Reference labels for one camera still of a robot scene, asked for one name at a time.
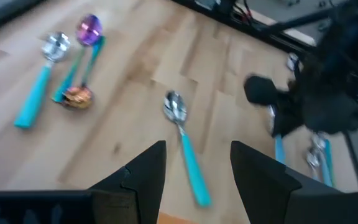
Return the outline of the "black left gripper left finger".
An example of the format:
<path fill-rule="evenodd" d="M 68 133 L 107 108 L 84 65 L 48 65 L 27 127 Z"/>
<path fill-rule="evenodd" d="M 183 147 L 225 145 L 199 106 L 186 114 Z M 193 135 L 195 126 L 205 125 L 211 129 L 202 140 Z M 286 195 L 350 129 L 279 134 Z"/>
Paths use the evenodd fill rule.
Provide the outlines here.
<path fill-rule="evenodd" d="M 166 142 L 157 141 L 115 173 L 94 184 L 97 224 L 156 224 L 165 173 Z"/>

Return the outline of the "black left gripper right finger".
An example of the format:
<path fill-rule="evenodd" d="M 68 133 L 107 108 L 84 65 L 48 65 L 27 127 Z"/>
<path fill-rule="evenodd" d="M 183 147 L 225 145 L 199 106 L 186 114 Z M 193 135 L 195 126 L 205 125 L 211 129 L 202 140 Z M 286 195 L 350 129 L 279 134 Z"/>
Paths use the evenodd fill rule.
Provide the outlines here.
<path fill-rule="evenodd" d="M 240 141 L 230 158 L 251 224 L 358 224 L 358 192 L 340 192 Z"/>

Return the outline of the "thin black frame strut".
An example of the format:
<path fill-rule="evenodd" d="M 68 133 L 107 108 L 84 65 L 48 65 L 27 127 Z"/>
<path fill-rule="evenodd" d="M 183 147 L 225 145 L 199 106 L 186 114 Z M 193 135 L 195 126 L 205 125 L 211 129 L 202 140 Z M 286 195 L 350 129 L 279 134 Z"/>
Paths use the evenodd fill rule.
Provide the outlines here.
<path fill-rule="evenodd" d="M 333 8 L 323 9 L 321 11 L 307 14 L 305 16 L 298 17 L 296 19 L 292 19 L 286 22 L 278 22 L 262 29 L 262 32 L 266 34 L 275 34 L 277 32 L 281 32 L 287 29 L 292 29 L 313 22 L 317 22 L 330 17 L 331 14 L 333 13 L 333 10 L 334 10 Z"/>

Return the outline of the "gold iridescent spoon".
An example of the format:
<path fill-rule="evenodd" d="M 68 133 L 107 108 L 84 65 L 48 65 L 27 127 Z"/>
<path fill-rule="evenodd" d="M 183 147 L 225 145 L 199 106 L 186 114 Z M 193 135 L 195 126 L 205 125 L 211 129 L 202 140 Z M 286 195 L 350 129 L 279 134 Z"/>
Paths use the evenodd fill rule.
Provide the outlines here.
<path fill-rule="evenodd" d="M 104 47 L 104 43 L 105 36 L 102 35 L 93 46 L 93 51 L 85 68 L 85 73 L 81 78 L 81 85 L 71 86 L 63 93 L 63 104 L 65 106 L 76 109 L 86 109 L 92 104 L 93 92 L 88 87 L 88 80 L 96 63 L 96 59 Z"/>

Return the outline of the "orange plastic bin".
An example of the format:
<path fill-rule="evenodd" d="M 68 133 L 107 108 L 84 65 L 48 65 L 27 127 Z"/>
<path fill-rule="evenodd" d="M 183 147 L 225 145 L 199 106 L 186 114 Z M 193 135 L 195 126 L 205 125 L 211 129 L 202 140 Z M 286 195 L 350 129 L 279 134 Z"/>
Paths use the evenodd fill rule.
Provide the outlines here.
<path fill-rule="evenodd" d="M 157 224 L 197 224 L 197 223 L 160 212 L 158 215 Z"/>

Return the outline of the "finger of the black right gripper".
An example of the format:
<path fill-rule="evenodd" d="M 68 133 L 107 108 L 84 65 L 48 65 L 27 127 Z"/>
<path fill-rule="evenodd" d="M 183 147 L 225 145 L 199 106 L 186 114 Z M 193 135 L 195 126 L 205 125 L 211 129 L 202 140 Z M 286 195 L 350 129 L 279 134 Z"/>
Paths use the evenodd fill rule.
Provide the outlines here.
<path fill-rule="evenodd" d="M 294 102 L 279 100 L 273 105 L 273 109 L 275 117 L 271 131 L 272 136 L 284 137 L 304 124 L 301 106 Z"/>

